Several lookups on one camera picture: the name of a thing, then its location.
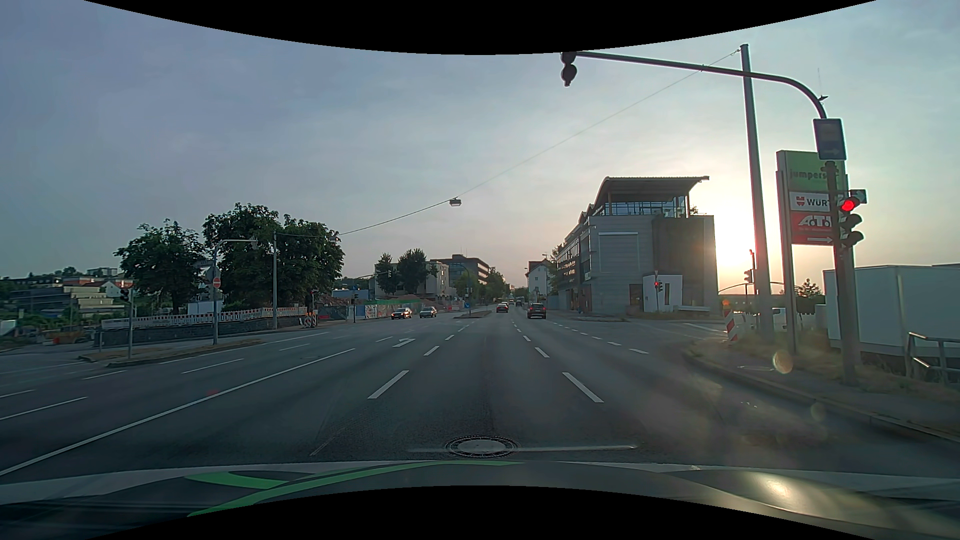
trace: traffic light mast arm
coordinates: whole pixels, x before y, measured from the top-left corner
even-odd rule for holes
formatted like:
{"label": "traffic light mast arm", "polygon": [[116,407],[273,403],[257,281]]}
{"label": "traffic light mast arm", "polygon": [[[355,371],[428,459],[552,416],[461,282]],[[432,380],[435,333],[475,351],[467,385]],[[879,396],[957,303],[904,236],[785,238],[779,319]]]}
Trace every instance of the traffic light mast arm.
{"label": "traffic light mast arm", "polygon": [[824,109],[824,104],[821,103],[820,98],[813,93],[810,88],[806,87],[803,83],[790,79],[789,77],[782,77],[781,75],[770,75],[768,73],[757,73],[755,71],[744,72],[742,69],[731,69],[729,67],[715,67],[712,65],[702,65],[699,63],[688,63],[685,61],[670,61],[670,60],[658,60],[651,58],[641,58],[641,57],[628,57],[625,55],[612,55],[610,53],[594,53],[590,51],[578,51],[576,53],[576,58],[593,58],[597,60],[613,60],[613,61],[628,61],[630,63],[645,63],[647,65],[660,65],[663,67],[677,67],[680,69],[689,69],[692,71],[707,71],[709,73],[719,73],[721,75],[733,75],[734,77],[750,77],[751,79],[760,79],[763,81],[772,81],[774,83],[784,83],[785,85],[791,85],[797,90],[804,93],[804,95],[813,102],[813,107],[817,109],[817,114],[821,118],[827,118],[827,111]]}

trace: green billboard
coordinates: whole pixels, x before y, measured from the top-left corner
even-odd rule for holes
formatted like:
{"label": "green billboard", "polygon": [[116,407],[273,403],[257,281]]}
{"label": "green billboard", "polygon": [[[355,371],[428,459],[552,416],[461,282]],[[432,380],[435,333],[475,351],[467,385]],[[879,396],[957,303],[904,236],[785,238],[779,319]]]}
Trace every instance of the green billboard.
{"label": "green billboard", "polygon": [[[796,150],[780,150],[777,152],[777,169],[786,175],[787,189],[806,193],[826,193],[827,173],[820,170],[826,161],[817,158],[816,152],[799,152]],[[850,189],[847,181],[847,170],[843,161],[835,161],[837,165],[837,189]]]}

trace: white container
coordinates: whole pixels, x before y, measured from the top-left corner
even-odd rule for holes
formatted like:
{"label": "white container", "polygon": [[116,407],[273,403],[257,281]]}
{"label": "white container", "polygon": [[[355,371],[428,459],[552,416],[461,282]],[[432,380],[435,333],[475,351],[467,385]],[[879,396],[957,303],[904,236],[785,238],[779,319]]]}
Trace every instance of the white container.
{"label": "white container", "polygon": [[[903,356],[906,335],[960,338],[960,268],[884,265],[857,268],[860,346],[868,353]],[[836,275],[824,270],[827,334],[840,346]],[[917,340],[918,356],[937,356],[935,342]],[[960,344],[948,343],[947,356],[959,357]]]}

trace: traffic light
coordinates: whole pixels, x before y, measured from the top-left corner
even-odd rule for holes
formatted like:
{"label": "traffic light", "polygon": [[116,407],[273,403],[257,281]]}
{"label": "traffic light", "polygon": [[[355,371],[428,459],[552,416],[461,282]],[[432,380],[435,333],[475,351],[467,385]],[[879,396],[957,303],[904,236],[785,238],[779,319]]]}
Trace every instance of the traffic light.
{"label": "traffic light", "polygon": [[577,53],[560,53],[560,60],[564,63],[560,78],[564,80],[564,86],[570,86],[573,78],[577,76],[577,66],[573,65],[573,61],[577,60]]}
{"label": "traffic light", "polygon": [[840,243],[844,247],[851,248],[853,244],[863,239],[863,233],[853,230],[863,221],[863,218],[858,214],[851,213],[860,204],[861,201],[858,197],[847,197],[840,202],[838,212],[840,215]]}

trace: red car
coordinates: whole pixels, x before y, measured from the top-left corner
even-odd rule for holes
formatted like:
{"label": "red car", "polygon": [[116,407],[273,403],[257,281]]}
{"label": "red car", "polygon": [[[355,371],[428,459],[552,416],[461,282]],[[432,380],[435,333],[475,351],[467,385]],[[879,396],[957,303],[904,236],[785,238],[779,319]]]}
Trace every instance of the red car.
{"label": "red car", "polygon": [[530,307],[527,307],[527,318],[532,319],[534,317],[546,318],[546,306],[543,304],[531,304]]}

